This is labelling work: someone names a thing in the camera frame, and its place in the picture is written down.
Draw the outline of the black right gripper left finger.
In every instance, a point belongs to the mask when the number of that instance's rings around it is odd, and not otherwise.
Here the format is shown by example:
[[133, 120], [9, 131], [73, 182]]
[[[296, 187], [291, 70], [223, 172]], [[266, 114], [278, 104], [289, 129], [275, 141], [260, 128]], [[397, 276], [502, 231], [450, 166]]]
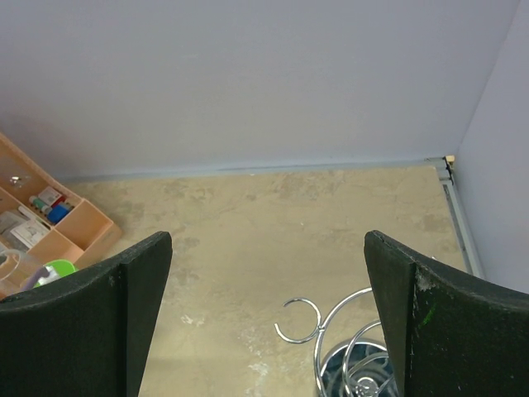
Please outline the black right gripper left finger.
[[157, 232], [1, 301], [3, 396], [137, 396], [172, 261]]

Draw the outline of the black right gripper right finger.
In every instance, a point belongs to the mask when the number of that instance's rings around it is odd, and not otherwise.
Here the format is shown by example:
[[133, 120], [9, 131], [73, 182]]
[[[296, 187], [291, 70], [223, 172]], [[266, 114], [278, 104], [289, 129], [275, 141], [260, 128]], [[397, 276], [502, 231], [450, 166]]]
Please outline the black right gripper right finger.
[[401, 396], [526, 396], [528, 296], [367, 232], [365, 263]]

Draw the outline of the green wine glass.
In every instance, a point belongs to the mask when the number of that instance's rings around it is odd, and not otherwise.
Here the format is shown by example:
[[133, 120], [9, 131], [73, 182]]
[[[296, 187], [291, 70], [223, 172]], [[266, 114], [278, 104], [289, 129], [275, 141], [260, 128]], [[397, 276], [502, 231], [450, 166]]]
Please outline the green wine glass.
[[46, 265], [42, 266], [28, 280], [27, 286], [31, 288], [37, 288], [64, 278], [68, 275], [72, 275], [77, 271], [78, 269], [70, 261], [62, 259], [50, 261]]

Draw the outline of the clear wine glass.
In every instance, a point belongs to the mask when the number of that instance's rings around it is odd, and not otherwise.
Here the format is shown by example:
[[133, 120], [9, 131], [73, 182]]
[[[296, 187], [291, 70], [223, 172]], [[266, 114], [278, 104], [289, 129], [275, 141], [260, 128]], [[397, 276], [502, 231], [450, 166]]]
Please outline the clear wine glass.
[[18, 293], [42, 266], [39, 260], [24, 251], [1, 251], [1, 294]]

